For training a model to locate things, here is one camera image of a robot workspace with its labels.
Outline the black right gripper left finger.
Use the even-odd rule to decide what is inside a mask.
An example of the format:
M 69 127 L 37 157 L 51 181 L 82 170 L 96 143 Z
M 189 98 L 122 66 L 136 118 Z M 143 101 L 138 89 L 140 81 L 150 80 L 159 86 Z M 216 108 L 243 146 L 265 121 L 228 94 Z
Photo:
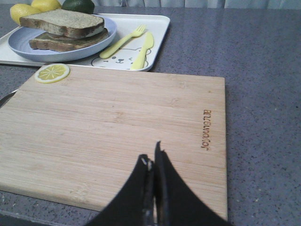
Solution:
M 88 226 L 153 226 L 154 170 L 146 154 L 136 165 L 118 194 Z

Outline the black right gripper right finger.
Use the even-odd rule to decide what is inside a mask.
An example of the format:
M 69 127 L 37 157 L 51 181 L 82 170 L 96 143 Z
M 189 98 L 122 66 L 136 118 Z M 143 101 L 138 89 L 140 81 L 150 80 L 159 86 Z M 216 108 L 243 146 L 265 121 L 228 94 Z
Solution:
M 167 153 L 155 147 L 154 186 L 160 226 L 230 226 L 207 207 L 187 186 Z

